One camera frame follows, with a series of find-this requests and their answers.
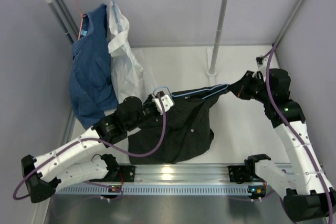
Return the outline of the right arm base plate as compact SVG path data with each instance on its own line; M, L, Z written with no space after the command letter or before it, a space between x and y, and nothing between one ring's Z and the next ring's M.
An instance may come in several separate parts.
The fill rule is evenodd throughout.
M228 166L229 180L231 183L247 185L248 198L260 200L267 195L267 183L256 175L253 175L245 165Z

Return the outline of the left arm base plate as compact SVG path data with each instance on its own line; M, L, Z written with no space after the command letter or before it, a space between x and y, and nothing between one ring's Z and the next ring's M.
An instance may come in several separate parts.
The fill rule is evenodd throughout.
M134 182L135 166L121 165L118 168L113 168L102 179L104 182Z

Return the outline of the black pinstriped shirt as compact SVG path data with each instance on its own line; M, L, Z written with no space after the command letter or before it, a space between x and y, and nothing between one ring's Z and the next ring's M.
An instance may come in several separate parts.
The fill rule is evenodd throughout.
M214 139L209 111L219 97L173 99L175 105L166 113L165 128L162 127L163 117L158 116L142 123L139 131L128 137L128 151L134 155L158 148L146 157L130 156L130 163L175 164L207 152Z

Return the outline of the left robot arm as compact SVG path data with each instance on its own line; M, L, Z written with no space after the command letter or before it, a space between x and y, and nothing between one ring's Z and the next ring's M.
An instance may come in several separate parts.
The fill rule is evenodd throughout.
M160 96L145 104L137 97L127 97L112 114L103 117L76 139L44 155L25 156L21 160L24 177L21 183L26 185L27 197L35 204L73 184L92 179L114 181L119 174L119 165L113 155L103 154L86 163L81 160L109 147L132 157L152 155L163 142L169 109L170 105ZM162 132L152 150L136 154L115 145L125 139L128 132L158 115L163 119Z

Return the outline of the blue wire hanger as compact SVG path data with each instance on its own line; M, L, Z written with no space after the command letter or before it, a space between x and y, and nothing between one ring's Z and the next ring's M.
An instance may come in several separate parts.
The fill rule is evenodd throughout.
M184 90L184 91L178 91L178 92L171 92L168 87L161 86L161 87L156 88L152 92L152 95L155 97L159 92L164 91L164 90L168 92L168 94L170 95L172 99L188 98L188 97L207 99L214 95L227 94L229 92L229 84L222 83L222 84L217 84L211 87L203 87L199 89Z

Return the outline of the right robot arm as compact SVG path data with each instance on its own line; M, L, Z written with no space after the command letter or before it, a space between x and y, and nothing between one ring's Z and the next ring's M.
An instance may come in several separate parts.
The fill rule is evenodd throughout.
M288 176L266 154L248 156L244 174L262 179L279 195L293 222L330 218L335 213L335 189L326 178L312 148L301 106L290 98L291 79L282 69L247 71L229 90L239 99L261 102L265 115L285 147L293 176Z

